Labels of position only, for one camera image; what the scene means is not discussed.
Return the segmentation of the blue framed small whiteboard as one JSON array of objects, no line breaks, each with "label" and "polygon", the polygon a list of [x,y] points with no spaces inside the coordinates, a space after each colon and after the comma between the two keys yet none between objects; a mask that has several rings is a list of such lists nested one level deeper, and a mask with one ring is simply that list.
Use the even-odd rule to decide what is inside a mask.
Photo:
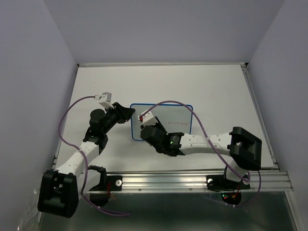
[{"label": "blue framed small whiteboard", "polygon": [[[130,108],[135,109],[135,113],[131,118],[131,134],[133,140],[142,141],[140,138],[141,122],[138,120],[138,116],[152,106],[152,103],[133,103],[130,105]],[[184,107],[179,104],[165,103],[155,107],[151,110],[151,113],[159,119],[167,132],[190,134],[193,118],[191,110],[193,110],[193,107],[189,104]]]}]

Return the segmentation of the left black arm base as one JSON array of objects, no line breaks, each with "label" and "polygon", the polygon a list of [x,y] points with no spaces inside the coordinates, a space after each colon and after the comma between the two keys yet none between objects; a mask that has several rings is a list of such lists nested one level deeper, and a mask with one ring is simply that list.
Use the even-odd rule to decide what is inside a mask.
[{"label": "left black arm base", "polygon": [[121,175],[105,176],[97,186],[90,190],[90,201],[96,206],[103,207],[111,199],[111,193],[122,191],[123,177]]}]

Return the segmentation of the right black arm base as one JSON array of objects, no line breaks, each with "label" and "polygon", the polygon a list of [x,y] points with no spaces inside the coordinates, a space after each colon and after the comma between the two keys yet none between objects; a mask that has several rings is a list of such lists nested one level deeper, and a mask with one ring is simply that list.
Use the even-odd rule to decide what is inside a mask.
[{"label": "right black arm base", "polygon": [[222,201],[227,205],[239,205],[242,200],[241,191],[250,189],[250,184],[244,184],[242,180],[228,180],[224,175],[207,175],[206,186],[208,190],[220,193]]}]

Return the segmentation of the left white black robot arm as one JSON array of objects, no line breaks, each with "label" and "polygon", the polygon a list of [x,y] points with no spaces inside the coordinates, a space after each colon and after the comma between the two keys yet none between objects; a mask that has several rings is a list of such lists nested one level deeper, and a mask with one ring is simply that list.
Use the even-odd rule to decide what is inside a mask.
[{"label": "left white black robot arm", "polygon": [[70,218],[79,200],[91,189],[106,191],[107,200],[112,189],[121,189],[116,184],[122,180],[121,176],[109,177],[104,167],[91,165],[90,162],[106,147],[108,131],[116,124],[128,122],[134,113],[135,109],[123,107],[119,103],[90,113],[90,126],[76,152],[60,167],[43,174],[38,211]]}]

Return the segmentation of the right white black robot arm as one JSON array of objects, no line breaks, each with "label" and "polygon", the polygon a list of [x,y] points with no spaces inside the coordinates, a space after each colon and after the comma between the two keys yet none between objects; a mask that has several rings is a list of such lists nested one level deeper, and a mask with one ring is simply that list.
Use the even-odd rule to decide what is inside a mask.
[{"label": "right white black robot arm", "polygon": [[218,135],[192,135],[183,132],[168,133],[156,116],[142,118],[140,138],[154,147],[157,153],[171,157],[192,154],[216,154],[226,165],[222,184],[232,188],[249,175],[261,169],[262,141],[242,127]]}]

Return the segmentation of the aluminium table edge frame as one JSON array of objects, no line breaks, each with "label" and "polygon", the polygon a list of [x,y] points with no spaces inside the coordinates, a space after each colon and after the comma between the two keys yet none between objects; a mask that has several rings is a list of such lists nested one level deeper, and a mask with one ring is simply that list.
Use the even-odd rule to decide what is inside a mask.
[{"label": "aluminium table edge frame", "polygon": [[162,63],[84,63],[77,64],[78,67],[126,67],[126,66],[177,66],[177,65],[239,65],[240,67],[247,67],[249,63],[209,63],[209,62],[162,62]]}]

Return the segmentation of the aluminium mounting rail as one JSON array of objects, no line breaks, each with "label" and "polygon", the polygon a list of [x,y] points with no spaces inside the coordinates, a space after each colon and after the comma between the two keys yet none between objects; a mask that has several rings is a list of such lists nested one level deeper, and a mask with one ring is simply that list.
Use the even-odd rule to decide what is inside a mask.
[{"label": "aluminium mounting rail", "polygon": [[[213,193],[207,189],[207,175],[221,175],[219,171],[176,173],[108,173],[123,177],[122,191],[113,193]],[[261,171],[251,173],[249,190],[243,192],[284,192],[293,187],[286,172]]]}]

